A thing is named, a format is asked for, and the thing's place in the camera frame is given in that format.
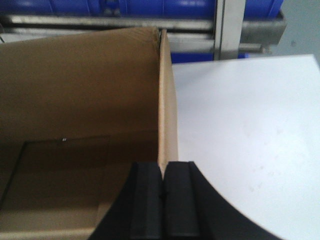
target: white surface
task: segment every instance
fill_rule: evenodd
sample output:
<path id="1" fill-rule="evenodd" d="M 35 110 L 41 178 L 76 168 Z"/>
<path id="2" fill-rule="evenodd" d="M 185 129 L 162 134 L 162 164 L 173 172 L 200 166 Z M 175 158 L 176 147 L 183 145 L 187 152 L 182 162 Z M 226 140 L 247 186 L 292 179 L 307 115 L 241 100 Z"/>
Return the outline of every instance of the white surface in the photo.
<path id="1" fill-rule="evenodd" d="M 179 160 L 286 240 L 320 240 L 320 71 L 312 55 L 173 66 Z"/>

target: metal rail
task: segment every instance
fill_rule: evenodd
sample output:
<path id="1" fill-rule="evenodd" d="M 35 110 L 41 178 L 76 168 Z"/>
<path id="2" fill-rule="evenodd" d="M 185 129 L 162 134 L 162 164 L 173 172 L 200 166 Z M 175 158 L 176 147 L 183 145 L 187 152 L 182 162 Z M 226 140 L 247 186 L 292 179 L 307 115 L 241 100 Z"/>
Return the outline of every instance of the metal rail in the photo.
<path id="1" fill-rule="evenodd" d="M 86 33 L 96 30 L 126 27 L 158 27 L 168 29 L 171 50 L 174 52 L 214 52 L 214 21 L 198 19 L 158 19 L 121 17 L 76 17 L 39 15 L 0 15 L 3 38 L 7 34 L 36 37 Z M 239 52 L 263 53 L 270 44 L 278 44 L 285 28 L 283 15 L 273 20 L 244 20 Z"/>

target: black machine part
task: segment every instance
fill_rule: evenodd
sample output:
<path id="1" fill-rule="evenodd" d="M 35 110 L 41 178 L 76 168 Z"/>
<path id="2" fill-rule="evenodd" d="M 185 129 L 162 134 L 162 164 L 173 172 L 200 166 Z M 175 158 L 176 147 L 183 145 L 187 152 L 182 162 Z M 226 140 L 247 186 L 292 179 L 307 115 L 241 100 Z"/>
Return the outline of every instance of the black machine part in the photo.
<path id="1" fill-rule="evenodd" d="M 194 162 L 133 163 L 88 240 L 280 240 L 229 204 Z"/>

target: cardboard flap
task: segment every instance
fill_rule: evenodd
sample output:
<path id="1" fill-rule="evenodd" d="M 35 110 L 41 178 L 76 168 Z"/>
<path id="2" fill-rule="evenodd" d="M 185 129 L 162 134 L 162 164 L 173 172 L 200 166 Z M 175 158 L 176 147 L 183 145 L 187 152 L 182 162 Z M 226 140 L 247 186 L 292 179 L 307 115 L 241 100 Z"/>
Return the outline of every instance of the cardboard flap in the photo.
<path id="1" fill-rule="evenodd" d="M 158 129 L 156 28 L 6 43 L 0 54 L 0 144 Z"/>
<path id="2" fill-rule="evenodd" d="M 161 32 L 159 73 L 159 166 L 178 161 L 177 98 L 167 31 Z"/>

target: cardboard edge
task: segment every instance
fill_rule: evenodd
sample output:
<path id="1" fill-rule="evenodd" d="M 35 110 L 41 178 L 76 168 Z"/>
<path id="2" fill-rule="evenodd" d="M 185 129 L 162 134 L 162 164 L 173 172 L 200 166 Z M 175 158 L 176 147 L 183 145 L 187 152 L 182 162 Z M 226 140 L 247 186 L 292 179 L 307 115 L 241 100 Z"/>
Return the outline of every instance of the cardboard edge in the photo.
<path id="1" fill-rule="evenodd" d="M 159 71 L 158 164 L 165 172 L 169 161 L 178 161 L 177 97 L 167 30 L 161 32 Z"/>

